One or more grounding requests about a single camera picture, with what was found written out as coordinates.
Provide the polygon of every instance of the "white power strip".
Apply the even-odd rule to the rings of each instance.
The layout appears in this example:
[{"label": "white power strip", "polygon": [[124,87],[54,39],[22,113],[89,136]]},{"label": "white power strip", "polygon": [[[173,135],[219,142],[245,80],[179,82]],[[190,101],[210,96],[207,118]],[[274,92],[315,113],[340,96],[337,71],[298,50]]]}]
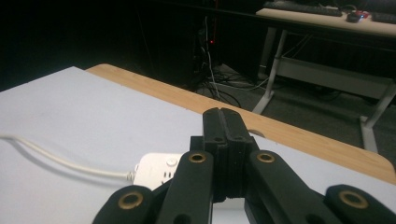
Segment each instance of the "white power strip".
[{"label": "white power strip", "polygon": [[149,153],[136,165],[134,185],[151,190],[171,179],[177,169],[182,154]]}]

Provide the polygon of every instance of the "brass insert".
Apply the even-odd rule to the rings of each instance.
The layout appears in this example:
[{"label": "brass insert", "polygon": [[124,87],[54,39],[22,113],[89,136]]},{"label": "brass insert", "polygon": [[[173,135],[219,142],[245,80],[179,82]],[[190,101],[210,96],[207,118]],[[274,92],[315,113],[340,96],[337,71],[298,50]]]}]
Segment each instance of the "brass insert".
[{"label": "brass insert", "polygon": [[119,199],[119,207],[122,209],[133,209],[143,202],[143,195],[137,191],[132,191],[122,195]]},{"label": "brass insert", "polygon": [[257,159],[262,162],[273,162],[275,161],[275,157],[269,153],[260,153],[257,155]]},{"label": "brass insert", "polygon": [[343,203],[346,203],[347,205],[354,208],[363,209],[369,206],[369,203],[365,198],[350,190],[343,190],[338,194],[338,196]]},{"label": "brass insert", "polygon": [[206,156],[201,153],[194,153],[189,156],[189,161],[191,161],[191,162],[199,163],[199,162],[203,162],[205,160],[206,160]]}]

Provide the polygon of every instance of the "keyboard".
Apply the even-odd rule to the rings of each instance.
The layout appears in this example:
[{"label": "keyboard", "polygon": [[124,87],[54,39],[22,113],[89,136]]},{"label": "keyboard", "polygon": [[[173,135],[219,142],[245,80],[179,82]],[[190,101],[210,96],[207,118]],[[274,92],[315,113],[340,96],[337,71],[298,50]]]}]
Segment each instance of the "keyboard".
[{"label": "keyboard", "polygon": [[314,6],[296,4],[288,1],[265,2],[264,8],[303,12],[303,13],[318,14],[323,16],[334,16],[334,17],[341,17],[343,15],[342,12],[336,8],[314,7]]},{"label": "keyboard", "polygon": [[371,15],[372,21],[396,24],[396,15],[381,12],[372,12]]}]

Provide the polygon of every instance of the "wooden table edge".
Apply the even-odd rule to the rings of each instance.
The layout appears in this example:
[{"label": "wooden table edge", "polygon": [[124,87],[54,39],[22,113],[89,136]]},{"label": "wooden table edge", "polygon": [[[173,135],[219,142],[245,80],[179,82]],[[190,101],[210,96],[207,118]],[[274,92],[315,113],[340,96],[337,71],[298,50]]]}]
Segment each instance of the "wooden table edge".
[{"label": "wooden table edge", "polygon": [[262,134],[279,144],[396,185],[393,165],[386,158],[374,152],[353,147],[232,105],[226,105],[110,64],[98,64],[86,71],[199,114],[213,107],[230,108],[240,113],[251,133]]}]

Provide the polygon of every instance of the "desk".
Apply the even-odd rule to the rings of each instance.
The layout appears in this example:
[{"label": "desk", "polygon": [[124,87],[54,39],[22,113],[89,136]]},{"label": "desk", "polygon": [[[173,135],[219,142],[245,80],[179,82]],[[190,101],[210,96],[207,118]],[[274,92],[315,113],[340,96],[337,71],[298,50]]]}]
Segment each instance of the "desk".
[{"label": "desk", "polygon": [[[87,71],[72,67],[0,92],[0,132],[27,137],[78,164],[124,171],[149,152],[185,152],[190,136],[202,134],[202,112],[228,107],[268,138],[253,134],[259,146],[275,150],[312,189],[356,184],[396,211],[395,173],[377,154],[108,64]],[[70,171],[16,144],[0,141],[0,148],[1,223],[90,223],[108,197],[129,184]],[[244,214],[219,211],[236,221]]]},{"label": "desk", "polygon": [[[351,23],[346,21],[347,15],[345,13],[342,17],[331,17],[264,8],[259,10],[256,14],[264,18],[306,24],[308,27],[307,29],[311,26],[320,25],[323,29],[329,29],[330,31],[336,29],[342,32],[350,32],[354,35],[361,35],[363,38],[366,35],[385,38],[396,37],[396,25],[371,21],[370,16],[367,19],[362,19],[359,23]],[[267,39],[271,39],[271,41],[266,43],[266,45],[272,45],[272,40],[274,39],[273,35],[275,33],[274,29],[275,28],[270,28]],[[274,94],[272,85],[276,75],[291,77],[340,91],[373,97],[379,99],[379,102],[372,116],[369,118],[364,116],[361,117],[361,133],[364,147],[370,151],[377,152],[373,127],[396,95],[395,78],[381,77],[380,75],[374,77],[282,57],[283,45],[287,34],[288,31],[284,29],[277,46],[277,52],[272,65],[266,92],[253,109],[253,112],[260,114],[271,100]],[[268,54],[269,52],[265,51],[263,53],[263,58],[268,58]]]}]

